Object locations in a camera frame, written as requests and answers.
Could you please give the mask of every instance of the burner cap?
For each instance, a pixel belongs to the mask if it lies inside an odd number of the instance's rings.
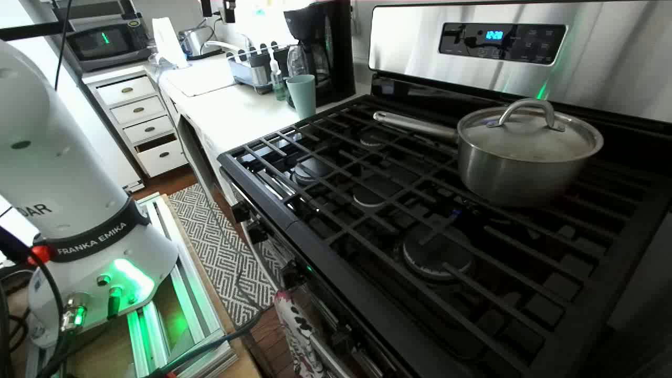
[[[353,202],[364,209],[364,211],[379,211],[384,206],[384,197],[394,197],[400,188],[384,179],[384,177],[369,177],[369,179],[364,179],[364,186],[366,188],[355,188],[353,190]]]
[[[329,174],[329,167],[316,161],[316,158],[307,158],[303,163],[299,163],[294,169],[293,169],[293,179],[294,184],[299,184],[301,188],[310,188],[318,181],[318,177],[326,177]]]
[[[360,144],[367,150],[383,150],[387,142],[389,136],[376,131],[366,131],[360,134]]]
[[[429,228],[413,228],[404,242],[405,266],[426,280],[454,280],[444,262],[465,273],[472,266],[472,256],[451,238],[471,244],[468,238],[457,228],[449,228],[444,233],[432,233]]]

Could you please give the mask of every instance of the stovetop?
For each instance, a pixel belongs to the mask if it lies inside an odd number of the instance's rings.
[[[413,116],[457,127],[485,103]],[[289,209],[294,221],[270,219],[307,225],[474,377],[573,372],[663,217],[671,181],[599,158],[547,209],[495,209],[462,186],[457,145],[374,111],[408,107],[360,97],[222,156],[222,169],[252,202]]]

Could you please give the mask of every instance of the lid handle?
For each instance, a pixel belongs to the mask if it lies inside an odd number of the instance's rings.
[[[554,123],[553,106],[548,101],[535,101],[535,99],[521,99],[521,101],[514,101],[513,106],[509,106],[507,111],[503,114],[497,127],[507,127],[507,121],[521,107],[541,107],[547,119],[547,128],[558,131],[558,133],[565,131],[564,123]]]

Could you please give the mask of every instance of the control knob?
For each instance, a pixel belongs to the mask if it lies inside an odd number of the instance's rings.
[[[260,244],[270,240],[270,232],[260,223],[249,225],[245,232],[252,244]]]
[[[232,212],[234,212],[235,223],[249,223],[254,217],[254,211],[252,211],[252,206],[249,202],[238,202],[232,209]]]

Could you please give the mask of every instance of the coffee maker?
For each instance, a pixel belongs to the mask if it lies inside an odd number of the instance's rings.
[[[289,0],[289,76],[313,74],[316,101],[326,106],[355,93],[349,0]]]

